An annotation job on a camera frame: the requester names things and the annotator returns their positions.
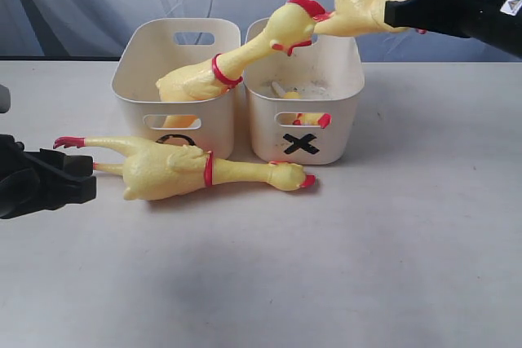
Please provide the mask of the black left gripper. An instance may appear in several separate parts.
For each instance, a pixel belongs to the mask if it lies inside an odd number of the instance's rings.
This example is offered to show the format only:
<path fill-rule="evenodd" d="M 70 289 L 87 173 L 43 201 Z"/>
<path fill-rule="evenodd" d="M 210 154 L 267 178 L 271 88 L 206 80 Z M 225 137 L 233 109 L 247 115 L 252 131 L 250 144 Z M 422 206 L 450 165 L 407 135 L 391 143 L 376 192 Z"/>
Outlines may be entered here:
<path fill-rule="evenodd" d="M 97 196 L 93 159 L 56 150 L 26 152 L 24 144 L 1 135 L 1 218 L 12 219 Z"/>

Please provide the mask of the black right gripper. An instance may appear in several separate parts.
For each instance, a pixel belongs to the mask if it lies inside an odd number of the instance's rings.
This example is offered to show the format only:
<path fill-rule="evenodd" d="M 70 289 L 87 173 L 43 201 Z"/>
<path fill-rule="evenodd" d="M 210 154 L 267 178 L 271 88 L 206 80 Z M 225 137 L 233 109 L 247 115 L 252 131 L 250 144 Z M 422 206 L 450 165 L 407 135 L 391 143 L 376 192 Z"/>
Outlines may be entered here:
<path fill-rule="evenodd" d="M 521 57 L 521 0 L 386 1 L 384 22 L 453 37 L 470 37 Z"/>

